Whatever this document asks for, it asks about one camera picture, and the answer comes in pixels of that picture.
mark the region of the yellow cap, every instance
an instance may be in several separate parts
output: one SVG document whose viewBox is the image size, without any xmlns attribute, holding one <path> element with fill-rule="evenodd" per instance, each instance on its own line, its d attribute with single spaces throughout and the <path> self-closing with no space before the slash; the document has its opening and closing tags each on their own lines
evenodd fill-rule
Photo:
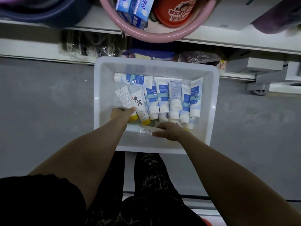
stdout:
<svg viewBox="0 0 301 226">
<path fill-rule="evenodd" d="M 151 120 L 150 119 L 147 119 L 145 121 L 142 121 L 142 124 L 143 125 L 149 125 L 151 123 Z"/>
<path fill-rule="evenodd" d="M 130 121 L 136 121 L 136 120 L 138 120 L 138 115 L 137 114 L 130 117 Z"/>
</svg>

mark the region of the floor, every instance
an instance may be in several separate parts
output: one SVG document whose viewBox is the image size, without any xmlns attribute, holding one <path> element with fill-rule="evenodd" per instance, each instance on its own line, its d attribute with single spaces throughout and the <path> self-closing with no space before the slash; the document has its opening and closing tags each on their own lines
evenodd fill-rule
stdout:
<svg viewBox="0 0 301 226">
<path fill-rule="evenodd" d="M 94 67 L 0 58 L 0 178 L 26 175 L 93 129 Z M 256 96 L 220 79 L 211 146 L 286 199 L 301 200 L 301 98 Z M 185 155 L 162 154 L 181 194 L 206 192 Z M 126 154 L 125 191 L 133 191 L 135 153 Z"/>
</svg>

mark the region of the patterned pants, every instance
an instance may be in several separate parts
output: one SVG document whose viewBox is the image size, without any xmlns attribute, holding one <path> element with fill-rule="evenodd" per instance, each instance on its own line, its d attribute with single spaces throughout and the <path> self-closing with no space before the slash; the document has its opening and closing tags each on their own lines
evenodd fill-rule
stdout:
<svg viewBox="0 0 301 226">
<path fill-rule="evenodd" d="M 124 156 L 115 152 L 85 225 L 206 225 L 183 203 L 159 154 L 137 154 L 135 192 L 122 201 Z"/>
</svg>

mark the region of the toothpaste box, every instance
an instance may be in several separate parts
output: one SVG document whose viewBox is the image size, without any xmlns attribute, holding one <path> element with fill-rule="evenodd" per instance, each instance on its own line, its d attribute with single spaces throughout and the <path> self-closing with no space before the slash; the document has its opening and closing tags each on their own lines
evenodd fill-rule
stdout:
<svg viewBox="0 0 301 226">
<path fill-rule="evenodd" d="M 132 23 L 137 0 L 117 0 L 116 10 L 127 22 Z"/>
<path fill-rule="evenodd" d="M 132 25 L 139 29 L 144 29 L 148 21 L 148 16 L 151 13 L 153 2 L 154 0 L 137 0 Z"/>
</svg>

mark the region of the person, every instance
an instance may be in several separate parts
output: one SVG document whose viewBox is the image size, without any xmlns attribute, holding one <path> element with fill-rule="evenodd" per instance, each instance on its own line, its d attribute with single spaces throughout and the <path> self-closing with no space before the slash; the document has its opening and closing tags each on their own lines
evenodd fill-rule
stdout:
<svg viewBox="0 0 301 226">
<path fill-rule="evenodd" d="M 1 225 L 205 225 L 172 185 L 159 154 L 138 153 L 135 193 L 122 201 L 124 152 L 134 108 L 64 146 L 28 176 L 0 179 Z M 178 141 L 227 225 L 301 225 L 301 215 L 250 171 L 174 123 L 154 137 Z"/>
</svg>

